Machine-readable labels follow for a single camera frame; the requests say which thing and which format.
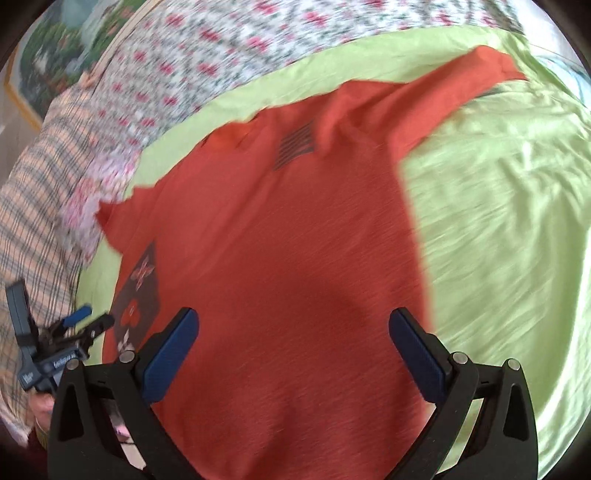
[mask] red flower print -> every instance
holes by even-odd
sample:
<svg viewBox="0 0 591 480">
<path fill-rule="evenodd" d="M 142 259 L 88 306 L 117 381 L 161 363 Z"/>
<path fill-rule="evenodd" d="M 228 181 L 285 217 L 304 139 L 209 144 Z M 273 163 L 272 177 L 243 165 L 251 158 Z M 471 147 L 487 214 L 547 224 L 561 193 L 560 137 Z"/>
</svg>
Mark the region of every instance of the red flower print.
<svg viewBox="0 0 591 480">
<path fill-rule="evenodd" d="M 199 35 L 199 37 L 212 42 L 218 42 L 220 40 L 219 33 L 214 32 L 211 28 L 205 28 L 201 30 L 201 34 Z"/>
<path fill-rule="evenodd" d="M 160 71 L 165 75 L 172 75 L 174 73 L 174 68 L 171 63 L 166 63 L 165 61 L 162 62 L 160 65 Z"/>
<path fill-rule="evenodd" d="M 277 12 L 277 6 L 268 0 L 259 0 L 255 4 L 255 10 L 258 10 L 265 15 L 272 15 Z"/>
<path fill-rule="evenodd" d="M 164 97 L 163 101 L 166 106 L 174 106 L 178 102 L 176 97 Z"/>
<path fill-rule="evenodd" d="M 384 8 L 384 3 L 386 3 L 386 0 L 365 0 L 365 3 L 371 7 Z"/>
<path fill-rule="evenodd" d="M 450 25 L 453 25 L 453 22 L 450 20 L 449 15 L 445 12 L 439 12 L 439 15 L 437 16 L 437 20 L 439 20 L 440 23 L 442 23 L 443 25 L 449 27 Z"/>
<path fill-rule="evenodd" d="M 210 63 L 205 63 L 204 61 L 199 64 L 198 69 L 200 72 L 209 75 L 210 77 L 215 77 L 217 74 L 217 67 Z"/>
<path fill-rule="evenodd" d="M 168 27 L 181 27 L 183 25 L 184 16 L 183 15 L 175 15 L 170 14 L 166 17 L 164 22 Z"/>
<path fill-rule="evenodd" d="M 251 48 L 257 49 L 261 53 L 265 53 L 269 48 L 269 41 L 263 40 L 261 37 L 249 38 L 246 44 Z"/>
<path fill-rule="evenodd" d="M 146 59 L 146 52 L 138 50 L 134 53 L 134 60 L 143 62 Z"/>
<path fill-rule="evenodd" d="M 313 23 L 320 28 L 324 28 L 326 26 L 326 21 L 328 20 L 327 15 L 320 15 L 316 12 L 308 12 L 304 15 L 304 18 L 307 22 Z"/>
<path fill-rule="evenodd" d="M 487 27 L 498 27 L 499 25 L 495 22 L 491 17 L 488 15 L 482 18 L 482 21 L 486 24 Z"/>
</svg>

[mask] orange t-shirt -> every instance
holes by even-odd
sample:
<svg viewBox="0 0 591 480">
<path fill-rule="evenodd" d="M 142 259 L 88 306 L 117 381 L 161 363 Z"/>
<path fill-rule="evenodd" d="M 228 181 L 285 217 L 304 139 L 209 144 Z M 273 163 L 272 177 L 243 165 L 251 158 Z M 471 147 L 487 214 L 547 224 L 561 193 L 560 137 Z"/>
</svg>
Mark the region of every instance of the orange t-shirt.
<svg viewBox="0 0 591 480">
<path fill-rule="evenodd" d="M 426 325 L 397 163 L 447 115 L 524 79 L 478 47 L 408 83 L 351 81 L 227 124 L 153 188 L 98 214 L 122 253 L 103 360 L 181 307 L 197 341 L 154 405 L 208 480 L 381 480 L 423 403 L 388 336 Z"/>
</svg>

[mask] plaid fabric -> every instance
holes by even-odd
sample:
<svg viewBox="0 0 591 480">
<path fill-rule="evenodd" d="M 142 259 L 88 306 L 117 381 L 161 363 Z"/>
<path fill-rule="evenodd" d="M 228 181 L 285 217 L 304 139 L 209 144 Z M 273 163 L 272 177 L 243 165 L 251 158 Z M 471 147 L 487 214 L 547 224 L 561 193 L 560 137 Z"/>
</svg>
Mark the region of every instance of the plaid fabric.
<svg viewBox="0 0 591 480">
<path fill-rule="evenodd" d="M 39 137 L 0 189 L 0 416 L 23 445 L 33 418 L 16 378 L 19 352 L 4 288 L 25 279 L 40 326 L 73 308 L 80 258 L 64 252 L 53 229 L 92 158 L 89 98 L 90 92 L 74 86 L 53 101 Z"/>
</svg>

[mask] black clamp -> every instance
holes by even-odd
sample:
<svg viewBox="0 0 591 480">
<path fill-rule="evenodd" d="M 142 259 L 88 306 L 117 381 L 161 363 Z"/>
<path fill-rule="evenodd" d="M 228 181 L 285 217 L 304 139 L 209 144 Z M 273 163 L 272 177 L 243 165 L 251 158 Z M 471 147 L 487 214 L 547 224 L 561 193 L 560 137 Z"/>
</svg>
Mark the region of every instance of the black clamp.
<svg viewBox="0 0 591 480">
<path fill-rule="evenodd" d="M 394 345 L 435 412 L 387 480 L 536 480 L 538 440 L 523 369 L 515 359 L 501 367 L 450 354 L 407 309 L 390 315 Z M 473 400 L 483 403 L 458 463 L 437 473 L 460 432 Z"/>
<path fill-rule="evenodd" d="M 185 308 L 137 353 L 122 352 L 107 365 L 69 362 L 51 421 L 50 480 L 203 480 L 150 409 L 164 398 L 198 332 L 197 314 Z M 386 480 L 537 478 L 534 413 L 519 362 L 510 359 L 492 367 L 474 364 L 461 352 L 450 354 L 406 309 L 392 312 L 389 333 L 436 410 Z M 119 407 L 146 462 L 143 471 L 128 463 L 105 411 L 105 398 Z M 462 457 L 438 473 L 472 400 L 478 398 L 484 402 Z"/>
<path fill-rule="evenodd" d="M 39 330 L 31 314 L 24 280 L 6 287 L 6 297 L 21 351 L 18 381 L 25 391 L 35 387 L 38 391 L 55 394 L 67 362 L 87 360 L 88 350 L 95 339 L 115 324 L 111 315 L 104 314 L 79 333 L 66 336 L 71 327 L 92 313 L 87 305 Z"/>
</svg>

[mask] person's hand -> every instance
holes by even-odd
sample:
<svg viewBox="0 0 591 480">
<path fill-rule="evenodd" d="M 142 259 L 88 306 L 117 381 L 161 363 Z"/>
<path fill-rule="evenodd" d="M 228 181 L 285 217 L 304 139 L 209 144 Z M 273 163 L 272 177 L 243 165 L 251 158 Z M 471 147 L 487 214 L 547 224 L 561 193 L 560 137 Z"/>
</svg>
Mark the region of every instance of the person's hand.
<svg viewBox="0 0 591 480">
<path fill-rule="evenodd" d="M 44 432 L 49 432 L 51 424 L 51 412 L 55 399 L 49 393 L 39 393 L 32 390 L 29 394 L 29 408 L 33 411 L 37 424 Z"/>
</svg>

